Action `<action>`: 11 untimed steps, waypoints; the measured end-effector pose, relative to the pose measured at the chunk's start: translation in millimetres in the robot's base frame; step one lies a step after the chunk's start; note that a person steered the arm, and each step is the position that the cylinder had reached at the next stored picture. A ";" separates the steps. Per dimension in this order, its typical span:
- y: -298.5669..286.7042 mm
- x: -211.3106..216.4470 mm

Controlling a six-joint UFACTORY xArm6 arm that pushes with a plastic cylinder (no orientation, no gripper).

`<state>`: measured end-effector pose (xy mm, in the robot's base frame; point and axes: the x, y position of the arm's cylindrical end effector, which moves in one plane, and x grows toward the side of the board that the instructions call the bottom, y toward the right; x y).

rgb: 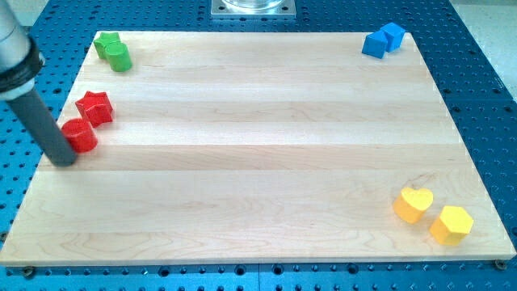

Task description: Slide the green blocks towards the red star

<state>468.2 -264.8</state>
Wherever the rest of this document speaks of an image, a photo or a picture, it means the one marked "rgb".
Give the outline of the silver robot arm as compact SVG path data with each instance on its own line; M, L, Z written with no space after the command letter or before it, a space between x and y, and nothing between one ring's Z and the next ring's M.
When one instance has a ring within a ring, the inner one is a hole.
M36 42L19 24L7 1L1 0L1 100L13 100L31 91L43 65Z

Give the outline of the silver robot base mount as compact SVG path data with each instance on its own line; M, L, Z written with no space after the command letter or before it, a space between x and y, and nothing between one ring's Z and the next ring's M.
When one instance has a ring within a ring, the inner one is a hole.
M294 0L212 0L213 19L296 17Z

